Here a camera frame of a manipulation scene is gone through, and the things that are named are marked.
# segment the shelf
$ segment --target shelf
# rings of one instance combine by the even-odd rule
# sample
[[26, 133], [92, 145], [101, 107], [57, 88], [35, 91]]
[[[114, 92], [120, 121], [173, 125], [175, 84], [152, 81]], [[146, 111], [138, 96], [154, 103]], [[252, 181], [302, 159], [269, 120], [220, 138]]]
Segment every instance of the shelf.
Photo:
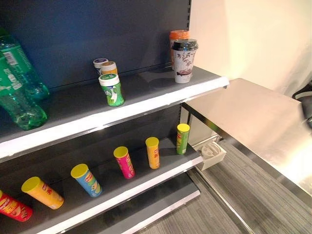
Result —
[[170, 67], [120, 78], [125, 103], [109, 107], [98, 82], [61, 90], [42, 103], [49, 120], [22, 131], [0, 113], [0, 162], [54, 145], [120, 122], [187, 101], [227, 86], [228, 79], [194, 67], [189, 83], [174, 82]]
[[63, 206], [51, 210], [29, 196], [19, 198], [29, 204], [33, 216], [25, 223], [1, 216], [1, 232], [4, 234], [56, 234], [86, 221], [122, 202], [176, 176], [202, 162], [199, 154], [188, 145], [185, 155], [176, 155], [175, 144], [168, 138], [159, 143], [160, 168], [149, 168], [146, 149], [130, 152], [136, 172], [132, 179], [125, 179], [115, 160], [111, 160], [91, 171], [103, 188], [99, 197], [90, 198], [84, 189], [73, 179], [67, 178], [51, 187], [65, 199]]
[[132, 234], [199, 195], [198, 188], [183, 173], [66, 234]]

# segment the floral paper cup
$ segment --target floral paper cup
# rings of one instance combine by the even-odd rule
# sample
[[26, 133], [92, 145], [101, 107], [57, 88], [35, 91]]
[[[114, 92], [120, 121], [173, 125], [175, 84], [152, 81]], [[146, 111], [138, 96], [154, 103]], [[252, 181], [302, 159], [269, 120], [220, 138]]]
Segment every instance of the floral paper cup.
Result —
[[198, 44], [195, 39], [179, 39], [174, 41], [174, 71], [176, 83], [190, 81], [193, 69], [195, 52]]

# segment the orange cup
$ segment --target orange cup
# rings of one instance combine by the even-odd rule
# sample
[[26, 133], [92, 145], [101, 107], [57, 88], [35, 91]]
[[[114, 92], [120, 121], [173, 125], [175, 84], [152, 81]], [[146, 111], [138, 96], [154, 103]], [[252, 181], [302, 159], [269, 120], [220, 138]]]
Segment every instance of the orange cup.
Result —
[[171, 67], [174, 69], [174, 51], [172, 46], [174, 41], [177, 39], [189, 39], [190, 38], [190, 31], [188, 30], [174, 30], [170, 32], [169, 39], [170, 39], [170, 55], [171, 55]]
[[53, 210], [58, 209], [64, 203], [64, 198], [37, 176], [26, 180], [23, 183], [21, 190]]

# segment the small container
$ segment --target small container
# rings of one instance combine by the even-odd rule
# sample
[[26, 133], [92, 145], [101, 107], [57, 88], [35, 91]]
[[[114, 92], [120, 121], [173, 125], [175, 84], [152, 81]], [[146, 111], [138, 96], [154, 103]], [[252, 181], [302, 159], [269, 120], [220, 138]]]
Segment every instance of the small container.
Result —
[[114, 156], [119, 164], [123, 176], [126, 179], [131, 179], [135, 176], [135, 171], [129, 156], [127, 147], [119, 146], [114, 150]]
[[97, 197], [101, 194], [102, 188], [86, 164], [75, 166], [70, 175], [76, 179], [91, 197]]
[[174, 41], [177, 39], [189, 39], [190, 32], [188, 30], [174, 30], [170, 32], [170, 55], [171, 55], [171, 67], [174, 70], [174, 52], [172, 50], [172, 46], [174, 45]]
[[101, 65], [101, 73], [105, 74], [118, 74], [116, 63], [115, 62], [105, 62]]
[[175, 40], [172, 49], [174, 50], [175, 81], [176, 83], [187, 83], [193, 76], [194, 57], [198, 49], [197, 40]]
[[29, 220], [33, 210], [0, 190], [0, 213], [19, 222]]
[[190, 126], [186, 123], [181, 123], [177, 126], [176, 135], [176, 152], [178, 155], [183, 155], [186, 152], [187, 141], [189, 139]]
[[97, 70], [97, 74], [98, 76], [102, 75], [101, 73], [101, 65], [105, 62], [108, 62], [107, 58], [97, 58], [95, 60], [93, 60], [93, 65]]
[[145, 140], [145, 144], [150, 168], [157, 169], [160, 166], [158, 149], [159, 140], [156, 137], [149, 137]]
[[121, 84], [117, 74], [106, 74], [98, 78], [102, 90], [107, 97], [107, 103], [110, 106], [120, 106], [124, 103], [121, 94]]
[[52, 210], [58, 209], [64, 203], [64, 198], [62, 198], [37, 176], [26, 180], [23, 183], [21, 190], [44, 205], [50, 207]]

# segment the metal countertop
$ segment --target metal countertop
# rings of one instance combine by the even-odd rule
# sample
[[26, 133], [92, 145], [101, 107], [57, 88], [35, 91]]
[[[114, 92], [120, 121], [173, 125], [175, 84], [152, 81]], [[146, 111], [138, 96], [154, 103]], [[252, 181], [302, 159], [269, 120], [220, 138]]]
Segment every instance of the metal countertop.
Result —
[[311, 205], [312, 131], [299, 101], [239, 78], [183, 106]]

